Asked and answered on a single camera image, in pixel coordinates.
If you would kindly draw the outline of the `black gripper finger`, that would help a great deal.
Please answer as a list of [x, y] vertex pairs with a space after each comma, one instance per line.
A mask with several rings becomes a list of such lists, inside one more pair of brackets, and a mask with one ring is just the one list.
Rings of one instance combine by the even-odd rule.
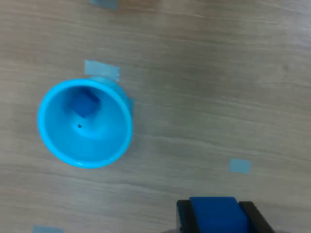
[[253, 202], [240, 201], [239, 206], [247, 217], [248, 233], [275, 233]]
[[190, 200], [176, 203], [176, 229], [178, 233], [200, 233]]

